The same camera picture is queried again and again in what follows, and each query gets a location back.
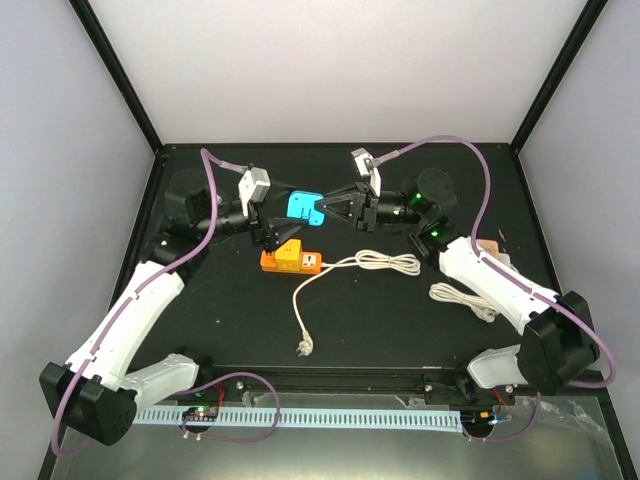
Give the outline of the yellow cube socket adapter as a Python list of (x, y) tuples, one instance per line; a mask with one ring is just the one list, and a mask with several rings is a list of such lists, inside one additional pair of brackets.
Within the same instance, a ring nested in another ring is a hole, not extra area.
[(280, 271), (295, 272), (300, 270), (302, 258), (302, 242), (289, 239), (274, 253), (276, 268)]

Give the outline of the blue plug adapter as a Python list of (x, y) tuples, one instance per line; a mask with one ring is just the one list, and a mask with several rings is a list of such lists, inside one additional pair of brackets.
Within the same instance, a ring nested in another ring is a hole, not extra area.
[(289, 195), (286, 216), (306, 220), (312, 227), (320, 227), (324, 223), (325, 215), (315, 208), (315, 203), (323, 198), (320, 193), (295, 190)]

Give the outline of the orange power strip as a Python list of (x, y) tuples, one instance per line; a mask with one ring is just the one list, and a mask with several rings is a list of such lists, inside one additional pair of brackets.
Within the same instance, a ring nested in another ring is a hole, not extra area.
[(262, 252), (261, 269), (265, 272), (315, 275), (322, 269), (322, 255), (318, 252), (280, 253)]

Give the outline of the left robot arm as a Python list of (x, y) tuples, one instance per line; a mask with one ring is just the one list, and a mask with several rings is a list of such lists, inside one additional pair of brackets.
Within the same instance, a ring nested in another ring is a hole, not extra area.
[(214, 380), (212, 359), (182, 347), (161, 361), (131, 371), (133, 357), (162, 312), (203, 264), (210, 241), (248, 232), (254, 244), (275, 250), (302, 222), (268, 218), (264, 207), (294, 188), (249, 168), (238, 197), (218, 197), (213, 173), (186, 170), (173, 176), (164, 195), (165, 213), (129, 284), (85, 343), (62, 365), (49, 363), (39, 383), (54, 418), (50, 444), (60, 447), (61, 427), (104, 445), (118, 442), (135, 414), (174, 395), (207, 397)]

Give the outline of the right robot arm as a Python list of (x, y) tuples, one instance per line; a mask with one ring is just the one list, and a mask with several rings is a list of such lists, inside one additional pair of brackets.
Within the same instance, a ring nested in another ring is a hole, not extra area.
[(521, 340), (489, 349), (468, 361), (454, 379), (457, 396), (476, 403), (491, 388), (528, 385), (554, 395), (576, 380), (600, 357), (586, 333), (591, 315), (575, 292), (560, 295), (526, 279), (468, 237), (448, 218), (456, 205), (446, 172), (427, 168), (402, 192), (382, 191), (374, 181), (355, 182), (316, 201), (317, 211), (372, 232), (383, 224), (409, 224), (415, 256), (489, 302), (506, 318)]

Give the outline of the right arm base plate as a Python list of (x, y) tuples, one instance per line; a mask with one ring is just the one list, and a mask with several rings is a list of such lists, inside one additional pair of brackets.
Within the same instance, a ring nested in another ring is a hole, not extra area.
[(439, 370), (423, 375), (425, 399), (434, 404), (463, 407), (513, 406), (515, 396), (504, 387), (489, 389), (478, 386), (467, 373)]

